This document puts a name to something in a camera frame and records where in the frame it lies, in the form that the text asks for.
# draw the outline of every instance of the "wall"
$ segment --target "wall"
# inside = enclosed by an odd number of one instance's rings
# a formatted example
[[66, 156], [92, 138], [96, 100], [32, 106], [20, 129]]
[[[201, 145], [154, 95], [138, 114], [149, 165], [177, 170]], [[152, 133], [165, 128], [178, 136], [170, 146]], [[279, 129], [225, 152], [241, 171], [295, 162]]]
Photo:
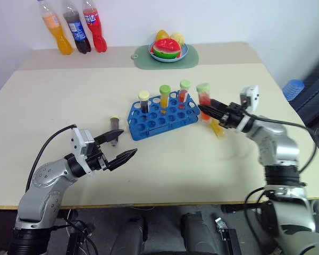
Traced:
[[[61, 1], [49, 1], [60, 13]], [[81, 0], [73, 2], [81, 10]], [[147, 44], [159, 29], [181, 32], [190, 44], [246, 41], [280, 86], [292, 78], [302, 79], [319, 60], [319, 0], [96, 0], [96, 4], [109, 46]], [[0, 1], [0, 88], [29, 50], [45, 48], [56, 48], [56, 43], [40, 18], [37, 2]]]

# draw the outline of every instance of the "table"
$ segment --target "table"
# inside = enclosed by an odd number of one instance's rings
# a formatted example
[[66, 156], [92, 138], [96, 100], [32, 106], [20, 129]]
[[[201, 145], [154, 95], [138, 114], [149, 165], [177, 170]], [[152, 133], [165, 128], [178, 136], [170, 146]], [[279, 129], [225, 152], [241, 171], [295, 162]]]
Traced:
[[[138, 148], [125, 165], [109, 172], [81, 177], [64, 195], [63, 208], [128, 205], [241, 203], [251, 190], [263, 186], [264, 170], [257, 146], [244, 134], [226, 130], [218, 139], [202, 122], [133, 141], [127, 116], [141, 90], [159, 94], [181, 79], [195, 86], [209, 82], [211, 96], [225, 104], [239, 102], [243, 87], [259, 85], [256, 114], [302, 123], [285, 100], [266, 67], [244, 43], [196, 45], [199, 65], [180, 70], [140, 70], [130, 56], [135, 47], [110, 48], [61, 56], [56, 50], [33, 51], [0, 91], [0, 209], [16, 209], [37, 153], [55, 131], [72, 123], [95, 137], [110, 129], [111, 115], [121, 117], [119, 146], [102, 146], [112, 160]], [[300, 147], [300, 164], [312, 151], [308, 133], [287, 127]], [[45, 150], [39, 165], [70, 153], [70, 132], [62, 133]], [[309, 198], [319, 198], [319, 151], [301, 175]]]

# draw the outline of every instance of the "toy fruit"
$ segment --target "toy fruit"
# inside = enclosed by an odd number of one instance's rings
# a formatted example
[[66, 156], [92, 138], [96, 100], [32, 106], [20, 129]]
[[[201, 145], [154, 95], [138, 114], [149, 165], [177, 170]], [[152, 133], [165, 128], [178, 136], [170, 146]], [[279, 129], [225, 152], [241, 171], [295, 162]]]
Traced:
[[170, 60], [181, 56], [181, 46], [174, 39], [160, 39], [154, 44], [154, 54], [157, 57]]
[[176, 40], [181, 46], [185, 44], [184, 36], [180, 33], [173, 33], [170, 35], [170, 38]]
[[155, 41], [158, 41], [158, 40], [161, 40], [161, 39], [164, 39], [164, 38], [170, 38], [170, 36], [167, 34], [167, 32], [165, 32], [163, 29], [160, 30], [157, 35], [156, 35], [156, 38], [155, 38]]

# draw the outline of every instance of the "blue object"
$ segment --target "blue object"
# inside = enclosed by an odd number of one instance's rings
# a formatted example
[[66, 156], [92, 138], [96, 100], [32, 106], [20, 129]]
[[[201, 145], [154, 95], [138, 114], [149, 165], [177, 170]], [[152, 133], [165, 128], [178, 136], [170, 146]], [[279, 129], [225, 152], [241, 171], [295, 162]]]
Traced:
[[157, 57], [155, 56], [155, 54], [153, 54], [150, 50], [151, 48], [153, 47], [155, 43], [152, 43], [149, 45], [149, 53], [151, 55], [151, 57], [153, 57], [154, 59], [158, 60], [158, 61], [161, 61], [161, 62], [166, 62], [166, 63], [171, 63], [171, 62], [176, 62], [178, 60], [181, 60], [183, 59], [187, 53], [188, 53], [188, 45], [184, 44], [182, 47], [181, 47], [181, 56], [180, 57], [177, 57], [177, 58], [173, 58], [173, 59], [166, 59], [166, 58], [161, 58], [161, 57]]
[[300, 92], [305, 88], [305, 84], [300, 80], [290, 80], [285, 87], [283, 87], [282, 92], [286, 97], [287, 101], [292, 101], [300, 94]]
[[152, 137], [198, 121], [200, 110], [188, 94], [185, 103], [178, 100], [179, 91], [170, 93], [169, 106], [160, 106], [160, 96], [149, 99], [149, 113], [142, 113], [140, 103], [134, 102], [128, 116], [130, 133], [135, 141]]

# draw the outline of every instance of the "blue test tube rack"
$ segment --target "blue test tube rack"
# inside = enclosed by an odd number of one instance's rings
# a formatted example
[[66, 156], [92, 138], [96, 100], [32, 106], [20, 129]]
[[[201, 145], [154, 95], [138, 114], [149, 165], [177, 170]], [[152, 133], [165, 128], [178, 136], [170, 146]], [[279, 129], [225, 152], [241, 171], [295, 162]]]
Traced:
[[134, 141], [139, 141], [198, 121], [200, 110], [187, 95], [185, 103], [178, 100], [179, 91], [169, 95], [167, 108], [160, 106], [160, 96], [149, 98], [149, 113], [142, 113], [140, 102], [134, 102], [128, 116], [129, 129]]

